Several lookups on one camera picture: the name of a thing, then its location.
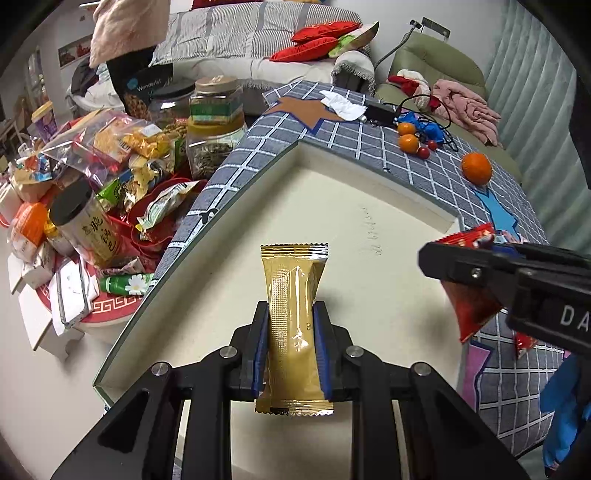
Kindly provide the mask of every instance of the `grid pattern tablecloth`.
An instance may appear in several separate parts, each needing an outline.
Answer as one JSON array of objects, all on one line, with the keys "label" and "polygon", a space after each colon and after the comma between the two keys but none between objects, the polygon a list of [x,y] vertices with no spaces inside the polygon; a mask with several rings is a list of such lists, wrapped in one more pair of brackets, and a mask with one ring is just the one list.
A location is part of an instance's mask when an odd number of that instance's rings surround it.
[{"label": "grid pattern tablecloth", "polygon": [[[354,103],[365,96],[331,87],[299,81],[265,95],[272,106],[282,96],[321,99],[321,90],[335,90]],[[441,148],[428,161],[406,155],[398,148],[398,133],[390,128],[360,122],[323,121],[315,134],[289,113],[274,112],[256,120],[237,148],[215,172],[199,194],[191,211],[168,246],[152,285],[161,278],[201,228],[236,192],[247,184],[277,154],[297,141],[330,148],[368,168],[387,172],[398,181],[412,185],[456,209],[467,228],[494,220],[475,187],[461,172],[462,156],[474,151],[456,138],[459,152]],[[513,177],[493,164],[489,188],[498,203],[517,221],[515,230],[527,241],[546,244],[544,231],[525,194]],[[497,315],[479,335],[495,348],[479,380],[480,415],[515,455],[537,443],[548,430],[550,416],[540,414],[539,392],[547,377],[561,363],[562,353],[541,345],[519,363],[515,361],[512,333],[503,314]]]},{"label": "grid pattern tablecloth", "polygon": [[515,361],[513,331],[505,324],[506,312],[495,315],[475,338],[492,348],[478,380],[479,413],[505,446],[519,455],[543,440],[551,413],[540,412],[540,392],[562,364],[562,349],[539,342]]}]

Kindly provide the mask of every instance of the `red snack bag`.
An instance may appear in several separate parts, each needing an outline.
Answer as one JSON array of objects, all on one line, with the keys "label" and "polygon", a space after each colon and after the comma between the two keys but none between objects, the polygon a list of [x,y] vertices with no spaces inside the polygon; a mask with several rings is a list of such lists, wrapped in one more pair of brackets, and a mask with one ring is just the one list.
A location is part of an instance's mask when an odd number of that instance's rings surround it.
[{"label": "red snack bag", "polygon": [[527,353],[527,350],[531,350],[538,342],[535,338],[521,332],[515,332],[513,335],[513,341],[515,342],[515,355],[517,356],[517,360],[524,356]]},{"label": "red snack bag", "polygon": [[[493,241],[494,232],[492,224],[485,223],[467,232],[454,233],[437,242],[466,248],[486,248],[486,244]],[[484,288],[447,281],[442,281],[441,284],[456,311],[461,343],[468,341],[502,308],[499,301]]]}]

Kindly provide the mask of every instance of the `blue star pattern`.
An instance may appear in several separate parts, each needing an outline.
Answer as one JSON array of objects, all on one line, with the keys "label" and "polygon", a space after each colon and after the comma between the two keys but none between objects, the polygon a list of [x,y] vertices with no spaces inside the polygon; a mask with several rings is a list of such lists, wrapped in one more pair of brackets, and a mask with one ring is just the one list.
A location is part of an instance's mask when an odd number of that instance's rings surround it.
[{"label": "blue star pattern", "polygon": [[492,224],[495,230],[506,230],[515,238],[519,238],[515,227],[517,226],[517,218],[503,207],[495,194],[490,188],[486,188],[486,193],[482,193],[479,190],[474,189],[474,194],[480,199],[488,214],[491,216]]}]

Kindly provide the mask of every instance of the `pink towel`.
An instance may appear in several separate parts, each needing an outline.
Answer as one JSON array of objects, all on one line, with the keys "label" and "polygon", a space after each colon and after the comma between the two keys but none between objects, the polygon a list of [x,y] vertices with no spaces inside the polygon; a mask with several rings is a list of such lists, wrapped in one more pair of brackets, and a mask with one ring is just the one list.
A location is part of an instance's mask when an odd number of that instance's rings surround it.
[{"label": "pink towel", "polygon": [[[480,95],[461,83],[439,79],[433,86],[433,96],[447,106],[453,123],[469,131],[484,144],[501,146],[496,129],[501,116],[489,108]],[[448,117],[443,105],[434,113],[443,118]]]}]

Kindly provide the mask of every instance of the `brown star pattern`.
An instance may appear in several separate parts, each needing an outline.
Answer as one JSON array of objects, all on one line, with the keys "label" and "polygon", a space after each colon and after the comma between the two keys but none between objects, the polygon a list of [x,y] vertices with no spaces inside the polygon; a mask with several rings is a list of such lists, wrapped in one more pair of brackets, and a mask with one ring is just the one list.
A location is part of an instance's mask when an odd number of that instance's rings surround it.
[{"label": "brown star pattern", "polygon": [[301,100],[289,96],[281,97],[277,105],[269,108],[265,115],[274,112],[289,113],[312,133],[316,133],[324,120],[344,121],[336,113],[330,112],[320,100]]}]

